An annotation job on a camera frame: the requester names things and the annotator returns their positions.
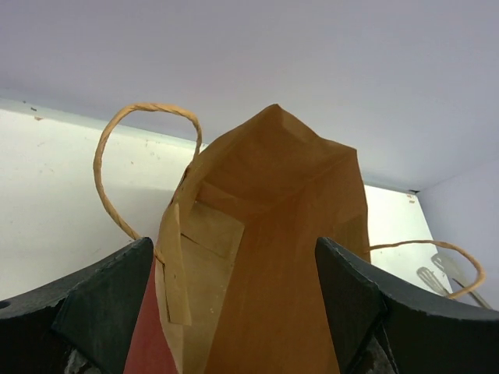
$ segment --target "bag handle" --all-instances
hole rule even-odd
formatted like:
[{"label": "bag handle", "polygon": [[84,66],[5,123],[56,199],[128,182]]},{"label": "bag handle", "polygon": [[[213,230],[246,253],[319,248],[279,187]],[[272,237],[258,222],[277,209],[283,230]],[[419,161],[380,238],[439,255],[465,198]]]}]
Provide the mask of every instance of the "bag handle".
[{"label": "bag handle", "polygon": [[[189,119],[196,129],[197,138],[196,138],[196,149],[194,150],[193,160],[200,152],[201,143],[203,142],[203,134],[201,130],[200,123],[196,117],[196,115],[186,109],[181,107],[177,107],[176,105],[171,104],[159,104],[159,103],[135,103],[131,105],[127,105],[122,110],[120,110],[116,115],[112,118],[111,121],[106,125],[104,130],[102,131],[101,138],[99,139],[99,143],[97,145],[97,149],[95,150],[94,156],[94,180],[95,187],[101,198],[102,205],[106,212],[108,212],[109,216],[112,220],[132,239],[137,240],[138,238],[142,238],[142,235],[139,235],[135,230],[133,230],[129,224],[122,219],[119,215],[118,211],[113,207],[111,201],[106,196],[104,191],[104,186],[102,185],[102,154],[104,153],[104,148],[106,147],[106,143],[108,142],[109,136],[111,135],[112,130],[117,126],[117,124],[124,119],[127,115],[132,113],[133,111],[163,111],[166,113],[172,113],[173,115],[179,115],[181,117],[185,117]],[[163,264],[165,264],[165,260],[162,258],[162,255],[156,251],[154,247],[154,255],[156,258]]]},{"label": "bag handle", "polygon": [[446,296],[447,298],[452,298],[452,299],[459,298],[471,291],[475,291],[485,281],[486,277],[485,270],[483,269],[482,265],[475,259],[475,257],[471,256],[463,248],[447,242],[439,242],[435,240],[408,240],[405,242],[398,242],[393,244],[372,245],[367,249],[366,252],[370,252],[375,249],[399,247],[400,245],[406,245],[406,244],[433,244],[436,245],[437,247],[453,249],[461,253],[475,267],[477,274],[476,274],[476,279],[473,281],[473,283],[471,283],[469,286],[466,286],[457,292],[447,295]]}]

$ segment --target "metal utensil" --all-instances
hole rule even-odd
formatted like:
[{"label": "metal utensil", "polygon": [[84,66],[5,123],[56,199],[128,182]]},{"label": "metal utensil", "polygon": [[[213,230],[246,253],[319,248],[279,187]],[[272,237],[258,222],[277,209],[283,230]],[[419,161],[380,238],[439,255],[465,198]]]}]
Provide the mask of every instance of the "metal utensil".
[{"label": "metal utensil", "polygon": [[440,296],[447,296],[450,294],[447,288],[445,288],[445,286],[438,280],[438,278],[435,277],[434,272],[427,267],[420,267],[416,271],[416,273],[418,274],[418,277],[424,282],[424,284],[431,288],[431,290],[436,294]]},{"label": "metal utensil", "polygon": [[[459,265],[451,257],[446,256],[443,253],[437,253],[431,256],[431,261],[435,264],[436,267],[446,273],[448,277],[452,278],[455,283],[459,285],[459,287],[463,288],[471,283],[466,278],[466,275],[461,271]],[[492,309],[490,304],[486,302],[485,299],[477,291],[471,291],[469,292],[469,295],[482,308]]]}]

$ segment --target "black object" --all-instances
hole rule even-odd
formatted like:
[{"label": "black object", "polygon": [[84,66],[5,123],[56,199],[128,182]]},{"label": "black object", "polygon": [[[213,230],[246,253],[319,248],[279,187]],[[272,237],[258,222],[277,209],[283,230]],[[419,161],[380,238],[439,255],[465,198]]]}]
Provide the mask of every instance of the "black object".
[{"label": "black object", "polygon": [[0,302],[0,374],[122,374],[152,260],[142,238]]},{"label": "black object", "polygon": [[315,256],[341,374],[499,372],[499,312],[424,291],[329,238]]}]

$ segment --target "paper bag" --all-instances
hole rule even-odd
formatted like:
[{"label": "paper bag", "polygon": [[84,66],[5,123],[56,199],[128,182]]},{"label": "paper bag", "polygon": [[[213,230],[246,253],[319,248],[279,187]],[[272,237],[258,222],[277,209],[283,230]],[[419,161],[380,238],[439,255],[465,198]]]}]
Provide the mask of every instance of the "paper bag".
[{"label": "paper bag", "polygon": [[[134,104],[103,132],[97,189],[97,155],[112,128],[135,110],[183,115],[198,130],[195,156],[155,247],[161,325],[178,371],[338,372],[314,248],[326,236],[369,260],[356,150],[320,138],[271,105],[198,154],[194,115]],[[120,227],[139,237],[99,193]]]}]

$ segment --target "folded paper flap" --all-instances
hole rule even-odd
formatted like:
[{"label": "folded paper flap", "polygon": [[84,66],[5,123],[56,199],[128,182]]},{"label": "folded paper flap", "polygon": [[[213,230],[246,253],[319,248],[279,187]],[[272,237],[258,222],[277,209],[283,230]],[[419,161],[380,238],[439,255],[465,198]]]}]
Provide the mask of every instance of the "folded paper flap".
[{"label": "folded paper flap", "polygon": [[241,241],[244,225],[233,217],[195,202],[182,235],[224,259],[232,260],[232,251]]},{"label": "folded paper flap", "polygon": [[258,214],[268,210],[268,206],[258,201],[257,196],[253,199],[240,199],[208,182],[201,184],[197,200],[240,222],[249,222]]},{"label": "folded paper flap", "polygon": [[182,237],[193,325],[184,329],[185,373],[201,373],[210,354],[232,265],[202,245]]},{"label": "folded paper flap", "polygon": [[174,203],[166,210],[161,222],[162,230],[157,240],[157,251],[165,258],[165,297],[168,320],[182,325],[191,324],[186,272],[180,242],[179,205]]},{"label": "folded paper flap", "polygon": [[236,128],[217,138],[189,165],[189,171],[184,173],[182,181],[174,193],[174,199],[179,203],[181,223],[188,220],[194,201],[206,176],[217,167],[220,160],[225,158],[227,152],[234,146],[233,140],[235,136],[241,130]]},{"label": "folded paper flap", "polygon": [[161,328],[165,336],[168,348],[172,353],[177,372],[183,373],[182,357],[184,346],[184,326],[177,323],[170,323],[168,321],[166,305],[166,290],[165,290],[165,269],[163,264],[156,261],[154,266],[154,283],[156,285],[156,299],[157,308],[159,311],[159,320]]}]

